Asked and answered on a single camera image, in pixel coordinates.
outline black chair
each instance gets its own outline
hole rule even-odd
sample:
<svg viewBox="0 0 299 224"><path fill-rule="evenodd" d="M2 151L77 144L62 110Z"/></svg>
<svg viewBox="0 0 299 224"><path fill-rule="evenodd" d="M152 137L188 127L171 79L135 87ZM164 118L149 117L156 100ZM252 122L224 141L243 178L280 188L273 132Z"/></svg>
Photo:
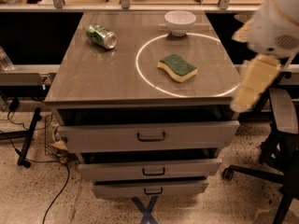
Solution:
<svg viewBox="0 0 299 224"><path fill-rule="evenodd" d="M293 198L299 198L299 134L298 110L291 96L283 89L270 88L271 133L261 143L260 164L267 164L281 174L230 165L224 169L222 176L231 180L234 172L252 175L282 184L283 194L273 223L282 223Z"/></svg>

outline drawer front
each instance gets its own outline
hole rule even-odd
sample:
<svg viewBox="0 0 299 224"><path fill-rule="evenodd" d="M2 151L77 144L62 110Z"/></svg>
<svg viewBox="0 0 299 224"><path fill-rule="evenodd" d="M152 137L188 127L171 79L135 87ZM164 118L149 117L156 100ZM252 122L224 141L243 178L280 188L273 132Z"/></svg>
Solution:
<svg viewBox="0 0 299 224"><path fill-rule="evenodd" d="M225 147L239 122L165 123L110 126L62 126L73 153Z"/></svg>
<svg viewBox="0 0 299 224"><path fill-rule="evenodd" d="M89 181L140 180L216 174L221 159L190 161L126 162L110 164L80 164L82 177Z"/></svg>
<svg viewBox="0 0 299 224"><path fill-rule="evenodd" d="M177 182L153 182L153 183L132 183L117 185L94 185L93 193L96 198L120 198L120 197L141 197L159 196L174 194L202 193L206 190L206 180L177 181Z"/></svg>

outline white bowl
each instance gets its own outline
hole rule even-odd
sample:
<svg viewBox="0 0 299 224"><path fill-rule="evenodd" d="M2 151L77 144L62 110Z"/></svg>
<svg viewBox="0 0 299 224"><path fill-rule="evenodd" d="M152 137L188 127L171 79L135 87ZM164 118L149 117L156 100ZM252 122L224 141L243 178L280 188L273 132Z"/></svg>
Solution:
<svg viewBox="0 0 299 224"><path fill-rule="evenodd" d="M164 16L167 29L172 35L182 36L192 29L196 16L189 11L170 11Z"/></svg>

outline can lid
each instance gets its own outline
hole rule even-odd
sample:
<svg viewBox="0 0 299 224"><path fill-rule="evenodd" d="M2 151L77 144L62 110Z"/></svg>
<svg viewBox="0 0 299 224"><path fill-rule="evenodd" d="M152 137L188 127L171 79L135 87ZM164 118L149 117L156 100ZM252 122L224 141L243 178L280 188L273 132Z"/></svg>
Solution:
<svg viewBox="0 0 299 224"><path fill-rule="evenodd" d="M104 44L107 49L114 49L117 43L117 37L115 33L110 32L105 36Z"/></svg>

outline drawer handle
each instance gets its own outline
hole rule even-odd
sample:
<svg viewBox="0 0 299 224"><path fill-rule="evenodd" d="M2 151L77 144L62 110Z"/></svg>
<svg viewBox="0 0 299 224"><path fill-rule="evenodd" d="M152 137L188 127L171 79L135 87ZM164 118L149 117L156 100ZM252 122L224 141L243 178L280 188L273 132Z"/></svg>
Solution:
<svg viewBox="0 0 299 224"><path fill-rule="evenodd" d="M163 188L160 188L159 191L147 191L147 189L143 189L143 191L146 195L160 195L163 193Z"/></svg>
<svg viewBox="0 0 299 224"><path fill-rule="evenodd" d="M140 133L137 133L137 139L140 142L160 142L160 141L163 141L165 138L166 138L166 133L165 132L162 133L161 138L143 138L143 137L141 137Z"/></svg>
<svg viewBox="0 0 299 224"><path fill-rule="evenodd" d="M146 173L146 170L143 168L143 169L142 169L142 174L143 174L143 175L164 175L164 174L165 174L165 168L163 168L162 172L159 173L159 174L147 174L147 173Z"/></svg>

